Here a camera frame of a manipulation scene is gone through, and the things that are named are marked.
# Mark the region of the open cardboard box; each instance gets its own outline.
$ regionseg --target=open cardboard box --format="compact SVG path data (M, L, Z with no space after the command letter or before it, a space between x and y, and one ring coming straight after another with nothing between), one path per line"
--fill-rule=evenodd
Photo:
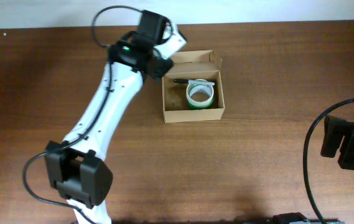
M177 52L172 56L174 66L164 75L164 122L205 121L221 119L225 109L221 82L222 59L214 50ZM188 84L174 83L175 78L202 78L214 82L214 103L209 109L191 110L186 98Z

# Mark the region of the roll of tape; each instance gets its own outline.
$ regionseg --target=roll of tape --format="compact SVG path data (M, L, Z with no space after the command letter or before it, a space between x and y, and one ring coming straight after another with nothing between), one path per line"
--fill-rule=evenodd
M205 101L196 101L192 99L195 93L204 93L208 96ZM187 87L187 99L189 107L193 110L207 109L211 107L214 102L214 88L210 85L189 84Z

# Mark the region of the wood grain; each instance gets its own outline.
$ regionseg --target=wood grain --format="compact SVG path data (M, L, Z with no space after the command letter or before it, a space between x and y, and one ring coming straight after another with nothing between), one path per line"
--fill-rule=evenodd
M98 32L114 42L131 29ZM164 124L161 84L148 80L109 147L110 216L184 222L301 212L315 218L302 179L302 146L321 111L354 97L354 21L180 29L189 39L183 50L213 49L223 57L223 119ZM21 171L78 121L105 61L89 28L0 30L0 223L75 219L69 209L30 197ZM333 114L354 121L354 105ZM354 171L321 157L322 139L319 127L309 152L315 200L325 217L354 223ZM29 181L43 197L59 199L43 161L32 166Z

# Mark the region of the white background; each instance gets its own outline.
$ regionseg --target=white background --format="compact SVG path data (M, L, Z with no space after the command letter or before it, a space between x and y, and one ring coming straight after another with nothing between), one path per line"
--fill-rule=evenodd
M88 26L111 5L154 11L177 24L354 19L354 0L0 0L0 28ZM138 18L115 9L98 25L136 25Z

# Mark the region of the robotic arm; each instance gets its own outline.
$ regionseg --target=robotic arm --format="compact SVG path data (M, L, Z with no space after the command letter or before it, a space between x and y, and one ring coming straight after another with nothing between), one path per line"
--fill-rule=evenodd
M81 119L61 144L48 143L45 164L51 187L80 209L74 209L79 224L111 223L105 198L113 175L104 163L111 137L147 76L161 79L173 66L171 55L186 43L168 18L142 11L137 31L108 47L101 83Z

